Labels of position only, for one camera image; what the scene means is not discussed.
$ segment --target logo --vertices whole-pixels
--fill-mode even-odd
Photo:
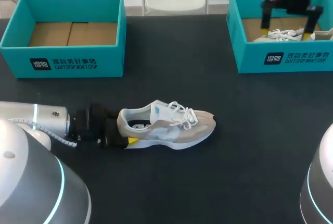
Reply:
[[[284,53],[283,52],[273,52],[273,53],[268,53],[266,55],[266,59],[264,64],[265,65],[271,65],[271,64],[280,64],[282,61]]]
[[[155,107],[155,114],[157,116],[160,116],[160,109],[158,107]]]
[[[34,70],[51,70],[51,66],[46,58],[30,58]]]
[[[134,129],[145,129],[149,126],[150,126],[150,124],[135,124],[135,125],[132,126],[132,128],[134,128]]]

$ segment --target cardboard bottom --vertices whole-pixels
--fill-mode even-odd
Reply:
[[[115,45],[116,22],[37,22],[29,47]]]
[[[248,42],[253,42],[255,39],[261,37],[263,32],[260,28],[261,18],[245,18],[242,19],[243,27],[245,30],[245,35]],[[272,18],[270,31],[279,30],[299,30],[305,27],[307,22],[307,17],[281,17]],[[320,31],[320,27],[317,24],[315,30]]]

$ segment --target shoe logo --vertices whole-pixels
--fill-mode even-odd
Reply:
[[[158,107],[155,107],[155,114],[157,116],[160,116],[160,109]]]
[[[132,126],[132,128],[134,128],[134,129],[145,129],[149,126],[150,126],[150,124],[135,124],[135,125]]]

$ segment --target shoe sole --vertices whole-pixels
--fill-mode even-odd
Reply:
[[[164,145],[169,148],[172,148],[173,150],[183,150],[185,148],[189,148],[194,145],[197,145],[198,143],[207,139],[212,133],[213,133],[213,131],[210,132],[208,135],[206,135],[200,139],[197,139],[196,141],[188,142],[188,143],[174,143],[174,142],[167,142],[167,141],[160,141],[160,140],[139,140],[136,143],[128,146],[126,149],[146,148],[146,147],[150,147],[150,146],[154,146],[154,145]]]

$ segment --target white shoelace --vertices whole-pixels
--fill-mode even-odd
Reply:
[[[189,130],[192,128],[192,126],[194,126],[195,124],[198,123],[198,118],[197,118],[196,114],[194,113],[193,109],[184,107],[184,106],[180,105],[178,102],[169,103],[168,108],[171,108],[172,106],[175,106],[175,108],[172,111],[171,118],[173,121],[177,121],[177,122],[170,124],[170,126],[182,125],[185,130]],[[181,120],[179,120],[179,119],[175,120],[173,118],[173,115],[176,112],[179,112],[183,115]]]
[[[279,29],[269,31],[268,32],[268,38],[274,38],[277,42],[281,41],[289,41],[289,40],[294,40],[294,41],[299,41],[298,38],[295,37],[296,31],[294,30],[284,30],[280,31]]]

